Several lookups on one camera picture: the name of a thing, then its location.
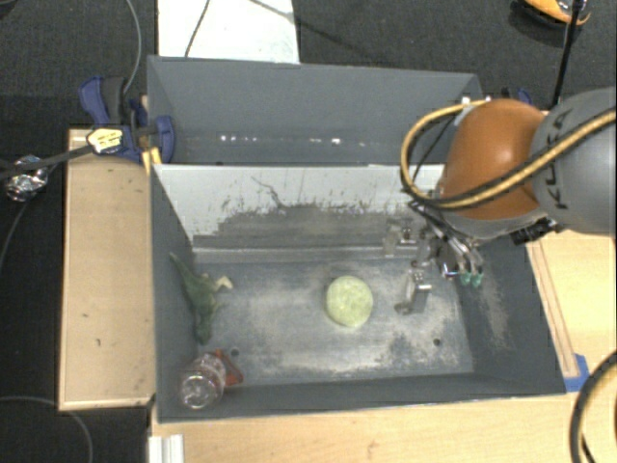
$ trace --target white paper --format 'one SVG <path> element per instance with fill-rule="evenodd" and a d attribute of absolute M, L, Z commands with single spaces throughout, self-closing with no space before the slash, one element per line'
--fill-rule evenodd
<path fill-rule="evenodd" d="M 183 57 L 206 0 L 158 0 L 158 53 Z M 210 0 L 190 57 L 299 63 L 291 0 Z"/>

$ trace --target black carpet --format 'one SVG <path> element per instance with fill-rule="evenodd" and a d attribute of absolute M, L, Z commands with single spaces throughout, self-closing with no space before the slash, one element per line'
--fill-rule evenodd
<path fill-rule="evenodd" d="M 488 94 L 552 96 L 563 33 L 510 9 L 512 0 L 293 0 L 305 63 L 467 71 Z M 156 0 L 133 0 L 144 50 L 156 52 Z M 593 0 L 564 95 L 615 84 L 617 0 Z M 87 123 L 76 89 L 128 75 L 135 30 L 122 0 L 22 0 L 0 7 L 0 159 L 47 156 Z M 146 90 L 141 67 L 131 90 Z M 0 396 L 56 397 L 63 252 L 63 170 L 26 208 L 0 270 Z M 20 206 L 0 198 L 0 245 Z M 82 414 L 96 462 L 144 461 L 144 409 Z M 86 461 L 79 426 L 35 402 L 0 402 L 0 461 Z"/>

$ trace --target orange object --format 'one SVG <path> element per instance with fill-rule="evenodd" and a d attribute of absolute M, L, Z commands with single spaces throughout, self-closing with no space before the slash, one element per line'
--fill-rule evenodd
<path fill-rule="evenodd" d="M 515 99 L 495 99 L 474 108 L 456 132 L 439 183 L 442 198 L 457 196 L 507 172 L 529 157 L 545 115 Z M 523 216 L 538 207 L 531 183 L 479 207 L 458 211 L 476 220 Z"/>
<path fill-rule="evenodd" d="M 235 366 L 235 364 L 231 361 L 231 359 L 223 352 L 222 349 L 217 348 L 214 350 L 214 356 L 218 358 L 227 369 L 227 376 L 225 378 L 226 386 L 233 386 L 234 384 L 241 384 L 244 381 L 244 376 L 240 369 Z"/>
<path fill-rule="evenodd" d="M 551 20 L 554 23 L 569 24 L 572 20 L 571 10 L 569 6 L 572 2 L 564 2 L 561 0 L 520 0 L 527 6 L 528 10 L 532 10 L 544 20 Z M 587 22 L 591 14 L 584 15 L 577 19 L 577 26 Z"/>

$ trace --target toy dinosaur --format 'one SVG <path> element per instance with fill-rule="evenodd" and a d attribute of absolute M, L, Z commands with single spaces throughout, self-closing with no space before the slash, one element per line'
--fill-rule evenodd
<path fill-rule="evenodd" d="M 182 292 L 195 312 L 195 336 L 200 344 L 206 344 L 212 335 L 212 317 L 220 307 L 220 304 L 214 299 L 214 294 L 223 286 L 232 289 L 233 284 L 227 276 L 214 281 L 205 273 L 201 276 L 194 274 L 173 253 L 170 253 L 170 259 L 182 278 Z"/>

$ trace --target gray bin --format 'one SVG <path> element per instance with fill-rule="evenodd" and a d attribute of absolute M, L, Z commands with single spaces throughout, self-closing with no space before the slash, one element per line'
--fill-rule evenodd
<path fill-rule="evenodd" d="M 416 249 L 385 256 L 384 237 L 396 222 L 422 225 L 401 190 L 400 144 L 462 95 L 481 95 L 475 76 L 149 58 L 150 114 L 171 115 L 178 138 L 174 163 L 151 180 L 161 422 L 564 392 L 525 248 L 509 239 L 483 247 L 480 288 L 428 267 L 423 309 L 394 309 Z M 451 133 L 422 183 L 439 174 Z M 234 283 L 206 346 L 170 252 Z M 324 311 L 343 274 L 374 296 L 356 330 Z M 244 383 L 213 407 L 183 408 L 179 373 L 214 348 L 235 354 Z"/>

